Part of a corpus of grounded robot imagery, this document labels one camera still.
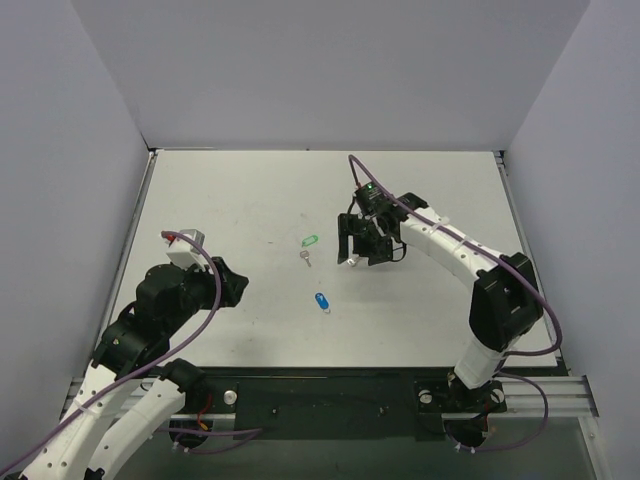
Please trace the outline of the blue key tag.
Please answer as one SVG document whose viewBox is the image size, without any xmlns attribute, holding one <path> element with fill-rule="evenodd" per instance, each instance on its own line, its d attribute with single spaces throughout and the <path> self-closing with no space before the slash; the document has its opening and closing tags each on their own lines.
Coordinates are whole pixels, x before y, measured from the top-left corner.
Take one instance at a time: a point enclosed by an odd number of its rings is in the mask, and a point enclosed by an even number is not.
<svg viewBox="0 0 640 480">
<path fill-rule="evenodd" d="M 315 300 L 321 310 L 324 308 L 330 307 L 330 303 L 323 293 L 320 293 L 320 292 L 316 293 Z"/>
</svg>

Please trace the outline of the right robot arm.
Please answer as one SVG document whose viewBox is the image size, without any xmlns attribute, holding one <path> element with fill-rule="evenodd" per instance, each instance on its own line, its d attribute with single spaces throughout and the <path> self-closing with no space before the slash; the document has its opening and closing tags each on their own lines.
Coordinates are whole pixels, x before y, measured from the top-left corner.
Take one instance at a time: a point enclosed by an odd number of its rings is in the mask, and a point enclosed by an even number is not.
<svg viewBox="0 0 640 480">
<path fill-rule="evenodd" d="M 359 258 L 370 266 L 397 263 L 396 250 L 413 248 L 469 289 L 471 340 L 448 374 L 446 394 L 457 411 L 495 403 L 496 372 L 543 315 L 530 259 L 521 252 L 481 254 L 479 243 L 419 196 L 406 193 L 392 201 L 373 183 L 354 192 L 348 210 L 337 217 L 337 231 L 338 263 Z"/>
</svg>

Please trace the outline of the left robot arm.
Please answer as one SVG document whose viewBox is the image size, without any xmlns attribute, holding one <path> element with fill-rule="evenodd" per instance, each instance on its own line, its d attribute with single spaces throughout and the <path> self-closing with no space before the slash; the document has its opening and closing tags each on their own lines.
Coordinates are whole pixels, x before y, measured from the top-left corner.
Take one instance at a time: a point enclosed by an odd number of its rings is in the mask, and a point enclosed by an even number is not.
<svg viewBox="0 0 640 480">
<path fill-rule="evenodd" d="M 220 257 L 152 267 L 102 334 L 58 427 L 4 479 L 110 479 L 172 414 L 200 408 L 204 372 L 176 358 L 171 337 L 201 311 L 234 308 L 249 284 Z"/>
</svg>

